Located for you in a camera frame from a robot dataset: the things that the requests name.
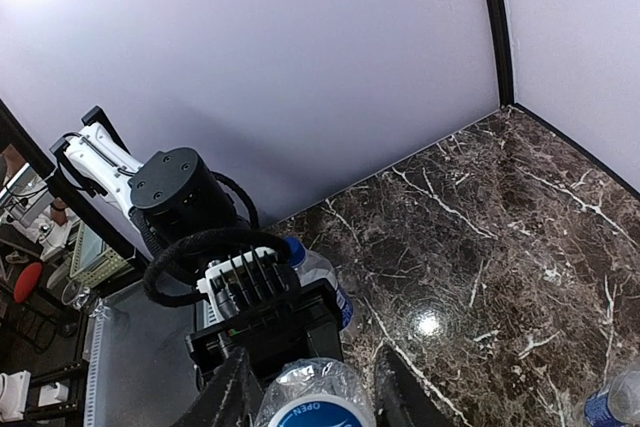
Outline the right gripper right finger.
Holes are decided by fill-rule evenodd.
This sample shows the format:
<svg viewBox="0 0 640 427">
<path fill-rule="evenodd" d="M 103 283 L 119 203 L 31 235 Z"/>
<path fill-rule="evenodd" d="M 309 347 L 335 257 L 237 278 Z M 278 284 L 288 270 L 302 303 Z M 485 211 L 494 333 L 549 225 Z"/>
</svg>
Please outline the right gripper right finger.
<svg viewBox="0 0 640 427">
<path fill-rule="evenodd" d="M 374 386 L 378 426 L 453 426 L 424 392 L 408 365 L 387 344 L 376 353 Z"/>
</svg>

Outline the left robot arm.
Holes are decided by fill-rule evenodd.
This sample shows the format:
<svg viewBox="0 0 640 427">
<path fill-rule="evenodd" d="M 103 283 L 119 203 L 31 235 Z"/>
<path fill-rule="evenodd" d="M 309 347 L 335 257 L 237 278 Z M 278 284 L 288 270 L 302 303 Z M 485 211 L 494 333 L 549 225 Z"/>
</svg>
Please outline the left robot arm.
<svg viewBox="0 0 640 427">
<path fill-rule="evenodd" d="M 136 160 L 100 108 L 82 123 L 52 153 L 82 190 L 112 202 L 137 229 L 152 256 L 143 277 L 152 302 L 207 307 L 203 327 L 186 339 L 203 379 L 237 347 L 262 384 L 300 359 L 342 358 L 333 283 L 303 277 L 303 246 L 263 231 L 235 181 L 189 147 Z"/>
</svg>

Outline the clear plastic bottle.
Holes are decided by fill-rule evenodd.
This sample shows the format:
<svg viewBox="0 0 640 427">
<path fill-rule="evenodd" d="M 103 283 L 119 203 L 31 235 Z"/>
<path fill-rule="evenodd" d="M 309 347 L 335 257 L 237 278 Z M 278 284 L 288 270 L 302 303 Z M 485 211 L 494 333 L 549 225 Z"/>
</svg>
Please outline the clear plastic bottle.
<svg viewBox="0 0 640 427">
<path fill-rule="evenodd" d="M 286 365 L 264 393 L 254 425 L 267 426 L 276 411 L 308 394 L 329 394 L 354 402 L 375 418 L 359 375 L 347 364 L 330 358 L 301 359 Z"/>
</svg>

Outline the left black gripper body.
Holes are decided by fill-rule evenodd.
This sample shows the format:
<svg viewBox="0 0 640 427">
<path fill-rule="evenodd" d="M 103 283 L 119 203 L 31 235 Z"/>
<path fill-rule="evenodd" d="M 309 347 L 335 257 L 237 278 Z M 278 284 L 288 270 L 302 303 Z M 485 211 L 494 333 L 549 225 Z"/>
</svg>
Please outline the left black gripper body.
<svg viewBox="0 0 640 427">
<path fill-rule="evenodd" d="M 265 387 L 286 365 L 300 359 L 342 361 L 341 324 L 335 291 L 321 279 L 190 334 L 186 345 L 206 381 L 235 349 L 245 349 L 254 377 Z"/>
</svg>

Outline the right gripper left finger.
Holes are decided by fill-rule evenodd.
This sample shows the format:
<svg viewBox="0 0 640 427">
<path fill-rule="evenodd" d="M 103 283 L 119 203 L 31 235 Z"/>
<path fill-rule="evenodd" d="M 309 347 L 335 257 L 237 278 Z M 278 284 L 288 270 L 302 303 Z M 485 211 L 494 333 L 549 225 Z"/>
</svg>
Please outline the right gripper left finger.
<svg viewBox="0 0 640 427">
<path fill-rule="evenodd" d="M 252 426 L 263 398 L 245 348 L 235 348 L 174 427 Z"/>
</svg>

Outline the blue label water bottle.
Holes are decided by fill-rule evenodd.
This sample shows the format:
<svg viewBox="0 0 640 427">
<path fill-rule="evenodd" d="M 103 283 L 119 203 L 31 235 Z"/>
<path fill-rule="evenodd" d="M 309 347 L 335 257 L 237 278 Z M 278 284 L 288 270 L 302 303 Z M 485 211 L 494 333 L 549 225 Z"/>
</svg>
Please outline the blue label water bottle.
<svg viewBox="0 0 640 427">
<path fill-rule="evenodd" d="M 589 396 L 582 407 L 586 426 L 639 424 L 639 368 L 629 367 Z"/>
</svg>

